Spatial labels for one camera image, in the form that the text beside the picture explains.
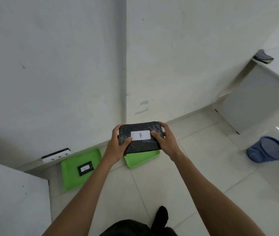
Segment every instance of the hand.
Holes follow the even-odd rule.
[[[108,142],[107,149],[103,154],[103,160],[108,161],[111,165],[114,165],[122,158],[125,149],[132,141],[132,137],[128,137],[121,146],[119,145],[117,131],[120,127],[121,124],[113,129],[111,140]]]
[[[162,138],[159,133],[156,131],[152,131],[152,136],[159,142],[161,149],[170,157],[172,161],[182,153],[180,150],[177,140],[175,139],[172,131],[170,130],[169,126],[166,123],[158,122],[164,127],[165,132],[163,135],[165,138]]]

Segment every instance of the forearm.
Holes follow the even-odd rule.
[[[43,236],[88,235],[98,198],[111,164],[102,159],[90,178],[46,230]]]
[[[183,153],[174,157],[174,162],[211,236],[264,236],[255,222],[210,183]]]

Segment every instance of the tiled floor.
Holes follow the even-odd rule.
[[[256,164],[244,149],[279,120],[279,113],[247,134],[238,135],[212,108],[170,125],[180,147],[215,186],[240,206],[267,235],[279,235],[279,162]],[[79,189],[65,192],[60,165],[40,174],[50,180],[52,220]],[[89,235],[96,236],[122,219],[152,223],[159,206],[169,212],[168,226],[178,235],[209,235],[169,157],[134,169],[116,163],[101,192]]]

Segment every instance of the white label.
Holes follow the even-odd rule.
[[[132,141],[138,140],[149,140],[150,139],[150,131],[132,131],[131,132]]]
[[[81,167],[81,172],[84,172],[85,170],[88,170],[90,169],[90,166],[89,165],[86,165],[84,167]]]

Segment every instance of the electrical outlet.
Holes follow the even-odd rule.
[[[54,153],[51,153],[49,155],[43,156],[42,157],[42,161],[44,163],[48,163],[48,162],[54,161],[56,159],[65,157],[65,156],[70,155],[70,154],[71,154],[70,149],[69,148],[65,148],[63,150],[59,150],[57,152],[54,152]]]

